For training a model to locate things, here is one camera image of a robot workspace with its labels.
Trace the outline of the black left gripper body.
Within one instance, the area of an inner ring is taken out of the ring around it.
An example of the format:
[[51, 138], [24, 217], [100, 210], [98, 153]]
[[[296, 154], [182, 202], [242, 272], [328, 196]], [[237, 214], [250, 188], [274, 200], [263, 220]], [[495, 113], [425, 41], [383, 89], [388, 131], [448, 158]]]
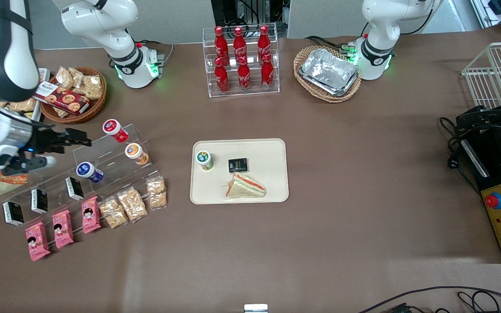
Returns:
[[501, 129], [501, 108], [491, 110], [477, 106], [457, 116], [457, 131], [482, 131], [487, 129]]

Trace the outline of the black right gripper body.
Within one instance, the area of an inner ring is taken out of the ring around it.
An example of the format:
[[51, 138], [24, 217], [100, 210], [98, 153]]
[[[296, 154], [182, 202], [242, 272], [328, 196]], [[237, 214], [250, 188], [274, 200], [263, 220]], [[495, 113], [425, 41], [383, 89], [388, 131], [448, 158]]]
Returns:
[[57, 153], [64, 154], [67, 143], [67, 131], [54, 131], [50, 125], [32, 124], [32, 134], [29, 140], [29, 152], [33, 154]]

